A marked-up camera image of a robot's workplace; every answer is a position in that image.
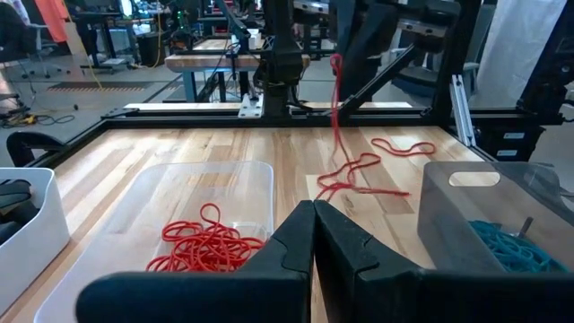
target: yellow cable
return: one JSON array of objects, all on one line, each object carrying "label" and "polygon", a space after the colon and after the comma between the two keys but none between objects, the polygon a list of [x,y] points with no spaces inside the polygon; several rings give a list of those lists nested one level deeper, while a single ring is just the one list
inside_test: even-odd
[{"label": "yellow cable", "polygon": [[[65,8],[65,12],[67,13],[68,19],[70,20],[70,22],[74,22],[74,20],[72,20],[72,15],[70,14],[70,11],[68,10],[68,6],[65,3],[65,1],[64,1],[64,8]],[[83,53],[85,54],[86,60],[88,61],[88,67],[90,68],[91,76],[93,77],[93,79],[98,84],[98,87],[100,87],[100,90],[103,90],[104,87],[101,86],[100,80],[98,80],[98,77],[96,77],[96,74],[93,72],[93,67],[91,66],[93,64],[93,62],[90,63],[90,56],[88,55],[88,51],[86,50],[86,47],[83,45],[83,42],[80,42],[80,44],[82,45]]]},{"label": "yellow cable", "polygon": [[161,57],[161,49],[163,48],[163,46],[161,45],[161,14],[162,14],[162,10],[161,10],[161,4],[160,2],[158,2],[158,58],[155,60],[155,64],[152,66],[152,68],[157,67],[157,65],[160,63],[160,57]]}]

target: transparent plastic container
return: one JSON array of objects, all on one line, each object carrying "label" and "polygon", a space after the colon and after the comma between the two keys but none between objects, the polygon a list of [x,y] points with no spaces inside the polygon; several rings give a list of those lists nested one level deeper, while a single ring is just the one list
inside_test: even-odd
[{"label": "transparent plastic container", "polygon": [[[472,225],[477,222],[523,241],[511,247],[506,243],[504,249],[510,251],[497,250],[500,258],[547,260],[538,256],[542,251],[552,261],[540,271],[574,270],[574,213],[561,198],[557,175],[547,167],[509,161],[427,163],[417,232],[434,266],[475,274],[514,273],[483,241]],[[503,245],[498,238],[486,237],[492,246]]]},{"label": "transparent plastic container", "polygon": [[[221,223],[266,240],[274,230],[273,169],[260,161],[162,164],[138,175],[113,214],[44,301],[34,322],[75,322],[75,301],[87,284],[121,271],[144,271],[170,244],[161,229],[177,220],[201,222],[215,203]],[[206,215],[215,219],[209,208]]]}]

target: black bracket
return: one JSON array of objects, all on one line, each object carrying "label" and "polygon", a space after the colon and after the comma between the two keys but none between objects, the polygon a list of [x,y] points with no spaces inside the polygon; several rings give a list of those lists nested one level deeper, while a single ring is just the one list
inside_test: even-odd
[{"label": "black bracket", "polygon": [[37,132],[18,131],[6,138],[6,148],[16,167],[23,167],[34,161],[32,149],[59,152],[64,147],[65,144],[55,137]]},{"label": "black bracket", "polygon": [[416,45],[409,46],[403,52],[403,54],[397,57],[392,64],[385,68],[384,71],[377,74],[377,76],[370,80],[367,85],[360,89],[356,94],[349,96],[349,98],[343,102],[339,108],[339,118],[346,119],[351,116],[351,114],[355,113],[357,109],[359,109],[361,105],[365,103],[366,98],[372,97],[385,84],[395,78],[395,76],[397,76],[403,68],[409,66],[409,64],[411,64],[415,58],[422,54],[424,54],[424,51],[420,48],[417,48]]},{"label": "black bracket", "polygon": [[114,108],[100,118],[105,120],[117,117],[132,117],[133,115],[137,114],[138,111],[138,108]]}]

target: white curtain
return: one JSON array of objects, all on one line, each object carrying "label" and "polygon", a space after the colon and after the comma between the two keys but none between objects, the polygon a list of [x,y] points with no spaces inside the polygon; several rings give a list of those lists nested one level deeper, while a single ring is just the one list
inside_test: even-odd
[{"label": "white curtain", "polygon": [[476,108],[515,107],[568,0],[500,0],[477,77]]}]

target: office chair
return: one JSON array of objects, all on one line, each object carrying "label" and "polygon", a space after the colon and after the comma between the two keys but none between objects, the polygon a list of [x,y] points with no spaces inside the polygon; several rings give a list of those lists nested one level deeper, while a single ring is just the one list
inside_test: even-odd
[{"label": "office chair", "polygon": [[[64,69],[60,65],[44,62],[44,59],[42,58],[43,50],[46,48],[56,48],[57,47],[56,43],[46,42],[45,40],[42,40],[42,38],[41,38],[42,30],[45,30],[47,28],[48,28],[47,25],[39,25],[39,24],[35,24],[35,23],[32,23],[32,24],[27,26],[27,30],[25,32],[32,34],[34,41],[35,41],[35,46],[34,46],[33,52],[28,53],[29,57],[30,57],[29,62],[30,63],[35,62],[35,60],[33,58],[37,57],[38,61],[40,62],[41,66],[42,66],[42,71],[44,72],[44,77],[46,77],[46,78],[51,77],[50,73],[48,72],[47,66],[51,66],[53,69],[57,70],[58,72],[65,71],[66,74],[70,74],[69,69]],[[22,73],[23,79],[30,77],[30,75],[36,74],[36,71],[34,71],[33,69],[26,69],[23,67],[23,65],[22,65],[22,69],[24,70],[24,73]]]}]

